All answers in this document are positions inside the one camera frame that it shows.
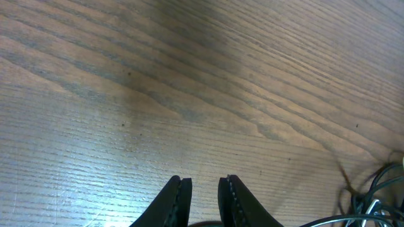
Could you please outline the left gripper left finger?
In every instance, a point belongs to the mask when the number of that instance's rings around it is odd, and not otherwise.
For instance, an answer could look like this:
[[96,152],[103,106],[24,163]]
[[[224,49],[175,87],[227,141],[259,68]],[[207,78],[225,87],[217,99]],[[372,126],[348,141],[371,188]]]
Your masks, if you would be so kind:
[[174,175],[130,227],[187,227],[193,185]]

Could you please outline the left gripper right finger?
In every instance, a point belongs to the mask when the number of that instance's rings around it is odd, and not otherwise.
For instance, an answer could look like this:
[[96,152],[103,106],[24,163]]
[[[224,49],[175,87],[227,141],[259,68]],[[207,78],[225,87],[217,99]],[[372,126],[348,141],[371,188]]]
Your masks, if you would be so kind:
[[219,179],[218,208],[225,227],[283,227],[237,175]]

